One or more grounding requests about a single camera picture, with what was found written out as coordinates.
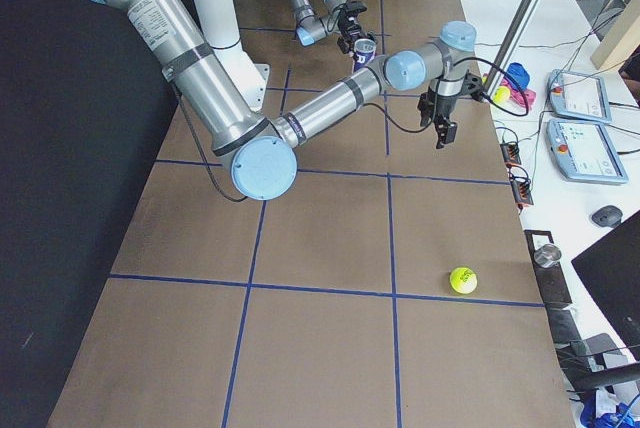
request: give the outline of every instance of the computer monitor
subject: computer monitor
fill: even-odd
[[[572,263],[625,345],[640,345],[640,211]],[[640,346],[630,351],[640,359]]]

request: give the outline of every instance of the white table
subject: white table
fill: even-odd
[[[509,24],[517,10],[520,0],[462,0],[467,21],[478,31],[479,57],[493,61],[498,52]],[[526,118],[515,118],[492,108],[496,125],[503,123],[513,129],[520,138],[535,133],[538,129],[538,116],[545,106],[545,85],[549,72],[562,68],[569,60],[579,43],[563,45],[557,48],[529,48],[523,45],[555,45],[573,41],[589,33],[590,23],[585,19],[575,0],[542,0],[532,22],[520,40],[520,48],[512,61],[522,63],[529,74],[529,88],[538,94],[532,113]],[[573,70],[594,73],[596,68],[590,61],[590,55],[598,46],[595,35],[589,36],[575,63]],[[488,67],[481,67],[488,72]],[[604,73],[606,90],[610,101],[634,104],[616,70]],[[509,103],[510,109],[517,110]],[[640,110],[612,107],[613,124],[633,131],[640,131]],[[546,140],[545,115],[542,134],[537,142],[524,141],[520,144],[523,166],[530,174],[534,172],[533,200],[535,205],[525,208],[520,220],[524,229],[550,230],[556,244],[563,253],[562,268],[573,299],[573,315],[583,338],[599,333],[608,333],[619,346],[624,346],[610,324],[577,277],[571,260],[610,231],[594,225],[589,217],[605,205],[618,206],[623,220],[640,210],[640,153],[622,157],[623,165],[629,175],[629,183],[622,186],[603,184],[584,184],[564,179],[554,165]],[[614,129],[608,129],[618,151],[640,147],[640,137],[631,137]],[[505,134],[507,140],[512,135]]]

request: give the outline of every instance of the yellow ball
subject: yellow ball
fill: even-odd
[[[511,90],[506,86],[501,86],[496,90],[496,94],[493,95],[493,101],[501,105],[511,97]]]
[[[471,268],[461,266],[451,272],[449,282],[455,291],[468,295],[478,286],[478,277]]]

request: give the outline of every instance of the computer mouse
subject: computer mouse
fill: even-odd
[[[622,211],[617,206],[603,206],[591,215],[591,221],[603,228],[615,228],[622,222]]]

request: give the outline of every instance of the blue and white device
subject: blue and white device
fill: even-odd
[[[569,180],[612,185],[629,181],[603,124],[551,120],[547,136],[553,158]]]
[[[611,123],[611,107],[602,77],[553,70],[548,89],[551,106],[558,116]]]

